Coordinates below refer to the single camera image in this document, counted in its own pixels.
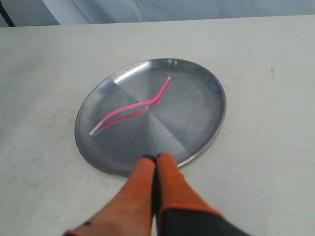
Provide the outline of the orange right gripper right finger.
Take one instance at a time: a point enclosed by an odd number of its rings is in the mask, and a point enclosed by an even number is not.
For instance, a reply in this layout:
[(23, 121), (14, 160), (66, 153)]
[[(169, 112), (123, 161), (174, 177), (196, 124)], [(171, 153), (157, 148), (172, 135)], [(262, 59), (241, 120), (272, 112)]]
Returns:
[(209, 206), (188, 184), (175, 157), (157, 155), (160, 208), (159, 236), (247, 236)]

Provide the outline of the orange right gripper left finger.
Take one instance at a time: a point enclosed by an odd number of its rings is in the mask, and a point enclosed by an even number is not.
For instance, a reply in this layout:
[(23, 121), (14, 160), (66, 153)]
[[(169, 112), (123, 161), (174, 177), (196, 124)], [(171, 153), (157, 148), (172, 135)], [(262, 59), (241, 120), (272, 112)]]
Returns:
[(152, 188), (156, 165), (141, 157), (119, 193), (90, 219), (65, 236), (149, 236), (152, 231)]

